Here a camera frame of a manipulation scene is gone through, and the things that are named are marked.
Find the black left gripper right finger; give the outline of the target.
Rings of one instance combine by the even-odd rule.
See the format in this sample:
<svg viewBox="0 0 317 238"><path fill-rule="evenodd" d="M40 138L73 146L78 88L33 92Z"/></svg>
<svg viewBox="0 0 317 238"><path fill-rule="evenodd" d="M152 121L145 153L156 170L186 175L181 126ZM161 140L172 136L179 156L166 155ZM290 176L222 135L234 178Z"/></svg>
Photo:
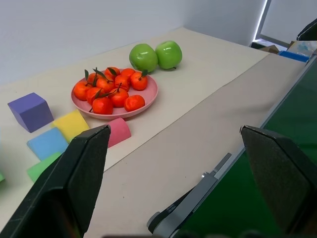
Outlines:
<svg viewBox="0 0 317 238"><path fill-rule="evenodd" d="M240 129L254 180L286 234L317 232L317 166L288 137L245 125Z"/></svg>

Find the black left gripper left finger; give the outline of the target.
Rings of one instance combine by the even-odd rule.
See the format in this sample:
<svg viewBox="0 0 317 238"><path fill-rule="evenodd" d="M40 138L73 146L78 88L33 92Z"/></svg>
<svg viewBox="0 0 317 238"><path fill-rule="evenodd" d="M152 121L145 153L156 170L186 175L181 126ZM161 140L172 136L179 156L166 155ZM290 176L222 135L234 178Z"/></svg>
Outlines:
<svg viewBox="0 0 317 238"><path fill-rule="evenodd" d="M101 188L111 129L86 130L36 180L2 238L81 238Z"/></svg>

